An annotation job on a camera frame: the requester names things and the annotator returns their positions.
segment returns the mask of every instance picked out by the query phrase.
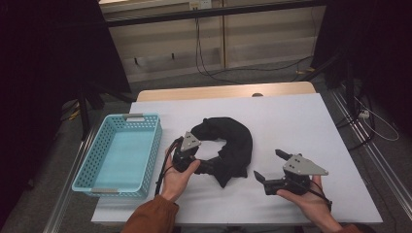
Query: black cable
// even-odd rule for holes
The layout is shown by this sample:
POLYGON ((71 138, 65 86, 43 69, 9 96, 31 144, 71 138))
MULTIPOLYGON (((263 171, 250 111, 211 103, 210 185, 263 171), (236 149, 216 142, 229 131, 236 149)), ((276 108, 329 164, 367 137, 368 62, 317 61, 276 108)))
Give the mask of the black cable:
POLYGON ((316 195, 316 196, 324 199, 324 200, 326 201, 326 204, 327 204, 327 205, 331 205, 331 204, 332 204, 332 202, 331 202, 329 199, 326 198, 326 196, 325 196, 325 194, 324 194, 324 192, 322 191, 321 188, 320 188, 320 190, 321 190, 321 193, 322 193, 322 194, 319 193, 319 192, 317 192, 317 191, 315 191, 315 190, 313 190, 313 189, 307 188, 307 187, 303 186, 302 184, 295 182, 294 180, 288 179, 288 182, 292 182, 292 183, 296 184, 297 186, 305 189, 306 191, 308 191, 308 192, 310 192, 310 193, 312 193, 312 194, 314 194, 314 195, 316 195))
POLYGON ((312 18, 313 30, 314 30, 312 50, 310 52, 311 55, 314 55, 313 53, 315 52, 315 43, 316 43, 315 37, 316 37, 316 32, 318 31, 315 20, 313 19, 313 9, 314 9, 314 7, 312 7, 312 9, 310 10, 310 17, 312 18))
MULTIPOLYGON (((370 100, 369 95, 367 95, 367 94, 364 94, 364 95, 365 95, 365 97, 366 97, 366 99, 367 99, 368 109, 369 109, 370 111, 373 111, 372 101, 370 100)), ((360 148, 361 146, 364 146, 364 145, 366 145, 367 143, 369 143, 369 142, 374 138, 374 136, 375 136, 375 116, 374 116, 374 115, 370 115, 370 116, 369 116, 369 122, 370 122, 370 128, 371 128, 371 130, 370 130, 370 132, 369 132, 369 134, 368 134, 368 137, 367 137, 363 142, 361 142, 359 145, 354 146, 354 147, 348 149, 348 151, 358 149, 358 148, 360 148)))
POLYGON ((170 153, 176 147, 178 142, 181 141, 181 140, 183 140, 183 137, 180 137, 180 138, 176 139, 175 141, 173 141, 173 143, 169 147, 169 150, 167 150, 166 156, 164 156, 164 161, 163 161, 163 164, 161 165, 160 173, 158 174, 158 179, 157 179, 156 186, 155 186, 154 196, 156 196, 160 193, 160 187, 161 187, 164 175, 166 174, 167 170, 169 170, 171 167, 173 167, 173 166, 171 166, 171 167, 167 168, 166 170, 164 170, 164 167, 166 166, 166 161, 169 158, 170 153))
POLYGON ((306 57, 301 58, 301 59, 299 59, 298 61, 296 61, 296 62, 294 62, 294 63, 292 63, 292 64, 290 64, 290 65, 287 65, 287 66, 284 66, 284 67, 280 67, 280 68, 273 68, 273 69, 237 68, 237 69, 221 70, 221 71, 218 71, 218 72, 215 72, 215 73, 212 74, 212 73, 210 73, 209 71, 206 70, 205 65, 204 65, 204 62, 203 62, 202 47, 201 47, 201 43, 200 43, 200 24, 199 24, 198 18, 195 19, 195 22, 196 22, 196 68, 197 68, 197 71, 199 72, 199 74, 201 74, 201 75, 203 75, 203 76, 210 77, 210 78, 212 78, 212 79, 214 79, 214 80, 216 80, 216 81, 222 81, 222 82, 228 82, 228 83, 241 84, 241 83, 239 83, 239 82, 217 79, 217 78, 214 77, 214 76, 216 76, 216 75, 218 75, 218 74, 221 74, 221 73, 230 72, 230 71, 278 71, 278 70, 283 70, 283 69, 290 68, 290 67, 292 67, 292 66, 294 66, 294 65, 298 65, 300 62, 302 62, 302 61, 304 61, 304 60, 312 57, 312 55, 306 56, 306 57), (201 63, 202 63, 202 66, 203 66, 203 69, 204 69, 204 72, 205 72, 205 73, 203 73, 203 72, 200 71, 200 69, 199 69, 198 61, 197 61, 198 55, 200 55, 200 60, 201 60, 201 63))
POLYGON ((210 77, 210 78, 212 78, 213 80, 216 80, 216 81, 227 82, 227 83, 235 83, 235 84, 241 84, 241 83, 235 82, 235 81, 217 79, 217 78, 214 77, 214 75, 210 74, 210 73, 206 70, 206 67, 205 67, 204 61, 203 61, 202 46, 201 46, 201 43, 200 43, 200 25, 199 25, 199 19, 196 18, 196 19, 195 19, 195 22, 196 22, 196 58, 195 58, 195 59, 196 59, 196 68, 197 68, 197 71, 198 71, 201 75, 210 77), (198 63, 197 63, 198 51, 199 51, 199 54, 200 54, 200 60, 201 60, 201 62, 202 62, 203 69, 204 69, 204 71, 206 72, 206 74, 204 74, 203 72, 201 72, 200 69, 199 69, 199 65, 198 65, 198 63))
POLYGON ((79 100, 74 101, 69 107, 65 108, 64 110, 61 110, 61 113, 64 115, 67 112, 69 112, 69 110, 71 110, 73 108, 73 106, 75 106, 77 103, 79 102, 79 100))

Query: white table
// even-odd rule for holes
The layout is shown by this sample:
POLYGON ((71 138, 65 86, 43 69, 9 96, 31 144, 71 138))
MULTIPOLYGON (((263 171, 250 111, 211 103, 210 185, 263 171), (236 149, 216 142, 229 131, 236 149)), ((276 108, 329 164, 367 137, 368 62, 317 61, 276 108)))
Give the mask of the white table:
MULTIPOLYGON (((177 224, 307 223, 294 204, 279 196, 266 196, 262 184, 255 180, 254 170, 267 179, 283 177, 282 165, 286 161, 275 155, 275 149, 302 153, 329 170, 323 182, 326 197, 333 201, 332 214, 338 221, 382 222, 319 94, 136 102, 130 112, 159 113, 163 128, 147 200, 154 196, 165 149, 203 118, 232 117, 252 133, 254 150, 249 177, 231 179, 221 188, 212 176, 193 175, 177 202, 181 206, 177 224)), ((196 156, 214 157, 223 145, 224 142, 203 142, 196 156)), ((125 222, 147 200, 100 198, 92 221, 125 222)))

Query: wire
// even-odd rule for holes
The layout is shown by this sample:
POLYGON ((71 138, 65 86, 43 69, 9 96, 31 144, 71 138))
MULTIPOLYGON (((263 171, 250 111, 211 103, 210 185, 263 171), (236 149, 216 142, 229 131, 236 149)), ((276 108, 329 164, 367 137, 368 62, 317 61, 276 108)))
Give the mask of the wire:
POLYGON ((306 191, 308 191, 308 192, 310 192, 310 193, 312 193, 312 194, 314 194, 314 195, 316 195, 316 196, 324 199, 324 200, 326 201, 326 203, 331 206, 332 202, 331 202, 329 199, 326 198, 324 192, 322 191, 322 189, 321 189, 319 186, 318 186, 318 188, 321 190, 321 193, 322 193, 322 194, 319 193, 319 192, 317 192, 317 191, 315 191, 315 190, 313 190, 313 189, 307 188, 307 187, 303 186, 302 184, 297 183, 297 182, 294 181, 294 180, 288 179, 288 182, 294 183, 294 184, 296 184, 297 186, 305 189, 306 191))
POLYGON ((162 182, 163 182, 164 175, 166 174, 167 170, 169 170, 170 168, 173 167, 173 166, 171 166, 171 167, 168 167, 166 170, 164 170, 164 167, 166 166, 166 161, 167 161, 167 159, 169 158, 170 153, 171 153, 171 152, 175 149, 175 147, 177 147, 177 145, 179 144, 179 141, 182 141, 182 140, 183 140, 183 137, 180 137, 180 138, 176 139, 175 141, 173 141, 172 145, 170 145, 169 150, 167 150, 166 156, 164 156, 163 165, 161 165, 161 171, 160 171, 160 173, 159 173, 159 175, 158 175, 158 179, 157 179, 157 182, 156 182, 155 191, 154 191, 154 196, 156 196, 156 195, 158 195, 158 194, 160 193, 160 187, 161 187, 161 184, 162 184, 162 182))
POLYGON ((315 38, 316 38, 316 33, 317 33, 317 31, 318 31, 317 26, 316 26, 316 22, 315 22, 315 20, 313 19, 313 9, 314 9, 314 7, 312 7, 312 9, 310 10, 310 17, 312 18, 313 29, 314 29, 312 50, 311 50, 311 52, 310 52, 311 55, 314 55, 314 52, 315 52, 315 44, 316 44, 316 39, 315 39, 315 38))
POLYGON ((366 106, 364 106, 364 104, 363 104, 361 101, 358 100, 358 102, 360 102, 360 104, 361 104, 366 110, 368 110, 371 114, 373 114, 374 116, 378 117, 380 120, 384 121, 384 123, 386 123, 390 128, 392 128, 392 130, 393 130, 394 133, 396 134, 396 138, 390 139, 390 138, 386 138, 386 137, 382 136, 380 133, 376 132, 376 130, 375 130, 374 128, 372 128, 372 127, 366 122, 365 119, 363 119, 363 122, 366 124, 366 126, 367 126, 370 130, 372 130, 372 131, 373 131, 376 135, 378 135, 379 137, 381 137, 381 138, 383 138, 383 139, 385 139, 385 140, 388 140, 388 141, 394 142, 394 141, 396 141, 396 140, 399 139, 399 134, 397 133, 397 131, 396 131, 389 123, 387 123, 387 122, 386 122, 384 119, 382 119, 380 116, 378 116, 378 115, 375 114, 373 111, 371 111, 371 110, 368 109, 366 106))
POLYGON ((205 64, 204 64, 204 61, 203 61, 203 55, 202 55, 202 45, 201 45, 201 43, 200 43, 200 24, 199 24, 199 19, 196 18, 196 19, 195 19, 195 22, 196 22, 196 68, 197 68, 197 71, 198 71, 201 75, 210 77, 210 78, 212 78, 213 80, 216 80, 216 81, 227 82, 227 83, 235 83, 235 84, 241 84, 241 83, 235 82, 235 81, 217 79, 217 78, 214 77, 214 75, 216 75, 216 74, 213 74, 213 75, 212 75, 212 74, 210 74, 210 73, 206 70, 206 67, 205 67, 205 64), (198 62, 197 62, 197 60, 198 60, 198 54, 200 54, 200 60, 201 60, 201 62, 202 62, 203 70, 204 70, 206 73, 201 72, 200 69, 199 69, 199 65, 198 65, 198 62))
POLYGON ((204 61, 203 61, 202 47, 201 47, 201 43, 200 43, 200 23, 199 23, 199 19, 196 18, 196 19, 195 19, 195 22, 196 22, 196 68, 197 68, 197 71, 199 72, 199 74, 201 74, 201 75, 203 75, 203 76, 210 77, 210 78, 212 78, 212 79, 214 79, 214 80, 216 80, 216 81, 222 81, 222 82, 228 82, 228 83, 241 84, 241 83, 235 82, 235 81, 217 79, 215 76, 218 75, 218 74, 221 74, 221 73, 231 72, 231 71, 278 71, 278 70, 283 70, 283 69, 290 68, 290 67, 292 67, 292 66, 294 66, 294 65, 297 65, 297 66, 298 66, 298 64, 299 64, 300 62, 302 62, 302 61, 304 61, 304 60, 306 60, 306 59, 308 59, 308 58, 313 57, 312 55, 309 55, 309 56, 306 56, 306 57, 304 57, 304 58, 299 59, 298 61, 295 61, 295 62, 292 63, 292 64, 289 64, 289 65, 283 66, 283 67, 279 67, 279 68, 273 68, 273 69, 259 69, 259 68, 224 69, 224 70, 221 70, 221 71, 218 71, 218 72, 215 72, 215 73, 212 74, 212 73, 210 73, 209 71, 206 70, 205 65, 204 65, 204 61), (202 72, 202 71, 199 69, 199 65, 198 65, 198 55, 200 55, 200 60, 201 60, 201 64, 202 64, 202 67, 203 67, 204 72, 202 72))

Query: cable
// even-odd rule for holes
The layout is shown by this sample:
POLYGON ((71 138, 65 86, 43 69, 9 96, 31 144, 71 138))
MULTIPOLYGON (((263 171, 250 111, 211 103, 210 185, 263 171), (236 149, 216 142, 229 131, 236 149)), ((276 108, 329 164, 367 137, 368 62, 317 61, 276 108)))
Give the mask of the cable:
POLYGON ((310 52, 311 55, 314 55, 314 52, 315 52, 315 44, 316 44, 315 38, 316 38, 316 32, 318 31, 317 26, 316 26, 316 22, 315 22, 315 20, 313 19, 313 9, 314 9, 314 7, 312 7, 312 9, 310 10, 310 17, 312 18, 313 29, 314 29, 312 50, 311 50, 311 52, 310 52))
MULTIPOLYGON (((372 109, 372 102, 371 102, 369 96, 368 96, 367 94, 365 94, 365 96, 366 96, 366 99, 367 99, 369 108, 372 109)), ((372 127, 373 129, 375 129, 375 117, 374 117, 373 115, 370 116, 369 121, 370 121, 371 127, 372 127)), ((361 142, 361 143, 360 143, 359 145, 357 145, 357 146, 354 146, 354 147, 348 149, 348 151, 358 149, 358 148, 360 148, 361 146, 369 143, 369 142, 373 139, 374 136, 375 136, 375 131, 374 131, 374 130, 371 130, 371 131, 369 132, 367 138, 366 138, 363 142, 361 142)))
POLYGON ((215 74, 212 75, 212 74, 210 74, 210 73, 206 70, 206 67, 205 67, 204 61, 203 61, 202 46, 201 46, 201 43, 200 43, 200 24, 199 24, 199 19, 196 18, 196 19, 195 19, 195 22, 196 22, 196 68, 197 68, 197 71, 198 71, 201 75, 210 77, 210 78, 212 78, 213 80, 216 80, 216 81, 228 82, 228 83, 235 83, 235 84, 241 84, 241 83, 235 82, 235 81, 217 79, 217 78, 214 77, 215 74), (202 62, 203 70, 206 72, 206 74, 204 74, 203 72, 201 72, 200 69, 199 69, 199 65, 198 65, 198 63, 197 63, 197 59, 198 59, 197 55, 198 55, 198 54, 200 54, 200 60, 201 60, 201 62, 202 62))
POLYGON ((289 65, 284 66, 284 67, 279 67, 279 68, 273 68, 273 69, 236 68, 236 69, 225 69, 225 70, 221 70, 221 71, 218 71, 218 72, 215 72, 215 73, 212 74, 212 73, 210 73, 209 71, 206 70, 205 65, 204 65, 203 55, 202 55, 202 47, 201 47, 201 43, 200 43, 200 24, 199 24, 198 18, 195 19, 195 22, 196 22, 196 68, 197 68, 197 71, 199 72, 199 74, 201 74, 203 76, 210 77, 210 78, 212 78, 216 81, 241 84, 239 82, 217 79, 214 76, 216 76, 218 74, 221 74, 221 73, 225 73, 225 72, 231 72, 231 71, 278 71, 278 70, 283 70, 283 69, 290 68, 294 65, 298 65, 300 62, 312 57, 312 55, 306 56, 306 57, 301 58, 301 59, 299 59, 298 61, 296 61, 292 64, 289 64, 289 65), (202 66, 203 66, 204 73, 199 69, 198 55, 200 55, 200 60, 201 60, 202 66))
POLYGON ((178 145, 179 141, 181 141, 181 140, 183 140, 183 137, 180 137, 180 138, 176 139, 175 141, 173 141, 172 145, 170 145, 170 147, 169 147, 169 150, 167 150, 166 156, 164 156, 164 161, 163 161, 163 164, 161 165, 160 173, 158 174, 158 179, 157 179, 156 186, 155 186, 154 196, 156 196, 160 193, 160 187, 161 187, 164 175, 166 174, 167 170, 169 170, 170 168, 173 167, 173 166, 170 166, 166 170, 164 170, 164 167, 166 166, 166 161, 169 158, 170 153, 175 149, 175 147, 178 145))
POLYGON ((364 106, 364 104, 363 104, 361 101, 359 101, 358 98, 355 98, 355 99, 356 99, 366 110, 368 110, 371 114, 373 114, 374 116, 378 117, 380 120, 384 121, 384 123, 386 123, 390 128, 392 128, 392 130, 393 130, 394 133, 396 134, 396 138, 390 139, 390 138, 386 138, 386 137, 382 136, 381 134, 379 134, 378 132, 376 132, 376 130, 375 130, 374 128, 372 128, 372 127, 366 122, 365 119, 363 119, 363 122, 366 124, 366 126, 367 126, 370 130, 372 130, 372 131, 373 131, 376 135, 378 135, 379 137, 381 137, 381 138, 383 138, 383 139, 385 139, 385 140, 391 141, 391 142, 394 142, 394 141, 396 141, 396 140, 399 139, 399 134, 397 133, 397 131, 396 131, 389 123, 387 123, 387 122, 386 122, 384 119, 382 119, 380 116, 378 116, 378 115, 375 114, 373 111, 371 111, 371 110, 368 109, 366 106, 364 106))
POLYGON ((315 191, 315 190, 313 190, 313 189, 307 188, 307 187, 303 186, 302 184, 295 182, 294 180, 288 179, 288 182, 294 183, 294 184, 296 184, 297 186, 305 189, 306 191, 308 191, 308 192, 310 192, 310 193, 312 193, 312 194, 314 194, 314 195, 316 195, 316 196, 324 199, 324 200, 326 201, 326 204, 327 204, 328 206, 329 206, 329 205, 331 206, 332 202, 331 202, 329 199, 326 198, 324 192, 322 191, 322 189, 321 189, 319 186, 318 186, 318 188, 321 190, 321 193, 322 193, 322 194, 319 193, 319 192, 317 192, 317 191, 315 191))

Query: brown sleeve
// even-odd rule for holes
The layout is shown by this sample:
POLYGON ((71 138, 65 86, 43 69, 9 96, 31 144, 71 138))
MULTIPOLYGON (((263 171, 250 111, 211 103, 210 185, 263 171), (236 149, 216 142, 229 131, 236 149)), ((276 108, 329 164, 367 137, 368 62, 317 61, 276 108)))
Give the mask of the brown sleeve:
POLYGON ((343 229, 337 233, 361 233, 361 231, 354 224, 350 224, 343 227, 343 229))
POLYGON ((157 195, 134 211, 121 233, 172 232, 179 206, 157 195))

